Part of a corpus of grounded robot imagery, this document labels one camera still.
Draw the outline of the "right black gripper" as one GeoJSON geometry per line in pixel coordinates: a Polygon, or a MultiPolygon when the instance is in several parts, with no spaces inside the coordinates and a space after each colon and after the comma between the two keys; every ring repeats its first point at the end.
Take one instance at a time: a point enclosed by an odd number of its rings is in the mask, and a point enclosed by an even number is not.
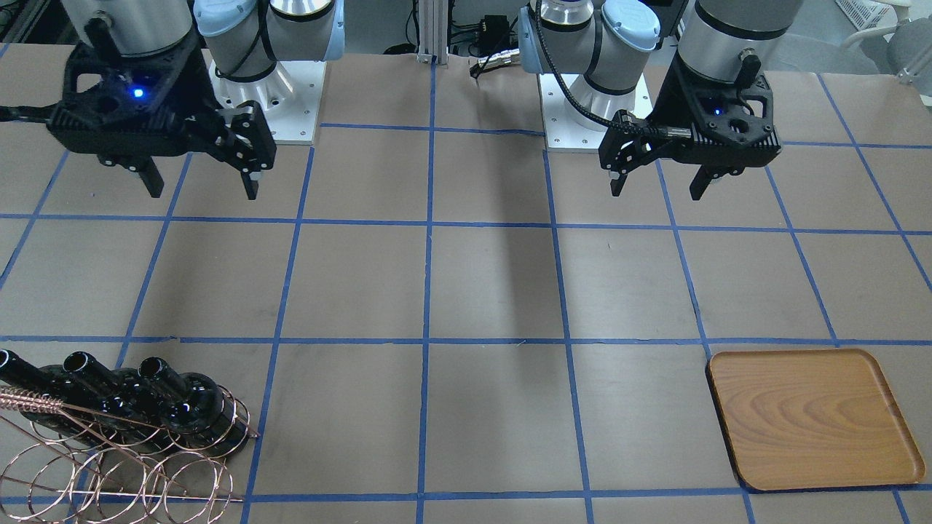
{"type": "Polygon", "coordinates": [[[247,199],[256,200],[277,153],[260,103],[220,108],[194,29],[143,57],[120,54],[110,30],[92,30],[68,57],[46,126],[69,151],[135,170],[154,199],[164,188],[155,156],[214,147],[212,157],[233,166],[247,199]]]}

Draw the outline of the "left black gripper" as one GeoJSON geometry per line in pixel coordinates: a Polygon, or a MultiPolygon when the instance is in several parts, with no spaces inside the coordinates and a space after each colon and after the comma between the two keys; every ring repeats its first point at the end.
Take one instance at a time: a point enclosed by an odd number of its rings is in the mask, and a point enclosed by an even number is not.
{"type": "Polygon", "coordinates": [[[758,55],[739,55],[732,79],[707,79],[679,55],[666,74],[655,109],[640,119],[619,110],[599,146],[599,160],[612,173],[617,198],[629,172],[660,158],[699,164],[690,182],[690,199],[700,200],[716,180],[738,168],[762,168],[782,150],[773,123],[773,92],[758,55]],[[645,128],[687,130],[685,138],[649,138],[645,128]]]}

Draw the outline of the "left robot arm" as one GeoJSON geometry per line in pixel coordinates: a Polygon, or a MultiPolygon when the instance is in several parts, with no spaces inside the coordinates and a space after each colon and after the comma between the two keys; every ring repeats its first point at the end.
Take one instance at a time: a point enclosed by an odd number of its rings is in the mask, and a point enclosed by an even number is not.
{"type": "Polygon", "coordinates": [[[763,63],[789,29],[799,1],[696,1],[655,104],[632,102],[663,40],[641,1],[536,1],[517,16],[526,72],[552,74],[578,119],[603,132],[597,149],[618,197],[632,170],[659,159],[696,165],[690,196],[723,176],[762,168],[782,150],[763,63]]]}

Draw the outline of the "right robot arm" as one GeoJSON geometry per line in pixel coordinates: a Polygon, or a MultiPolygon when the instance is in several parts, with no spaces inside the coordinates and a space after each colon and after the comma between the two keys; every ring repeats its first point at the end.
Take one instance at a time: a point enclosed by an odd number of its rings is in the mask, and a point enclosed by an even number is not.
{"type": "Polygon", "coordinates": [[[9,110],[67,150],[137,175],[153,198],[154,158],[201,152],[233,167],[254,200],[277,147],[271,114],[294,103],[286,62],[345,50],[340,1],[66,1],[79,34],[59,102],[9,110]]]}

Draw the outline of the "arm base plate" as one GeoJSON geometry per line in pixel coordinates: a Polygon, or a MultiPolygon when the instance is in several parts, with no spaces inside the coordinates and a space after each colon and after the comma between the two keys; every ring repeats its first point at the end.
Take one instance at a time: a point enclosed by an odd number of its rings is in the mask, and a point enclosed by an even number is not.
{"type": "Polygon", "coordinates": [[[233,108],[256,100],[278,145],[312,146],[327,66],[326,62],[279,62],[268,76],[246,83],[220,79],[214,60],[208,72],[221,106],[233,108]]]}
{"type": "MultiPolygon", "coordinates": [[[[595,154],[606,133],[606,127],[598,126],[573,109],[552,74],[539,74],[538,85],[540,109],[545,123],[546,149],[556,153],[595,154]]],[[[592,92],[583,82],[576,97],[582,104],[592,102],[589,111],[604,119],[610,118],[609,109],[625,108],[640,119],[652,112],[648,85],[643,74],[632,93],[612,97],[592,92]]]]}

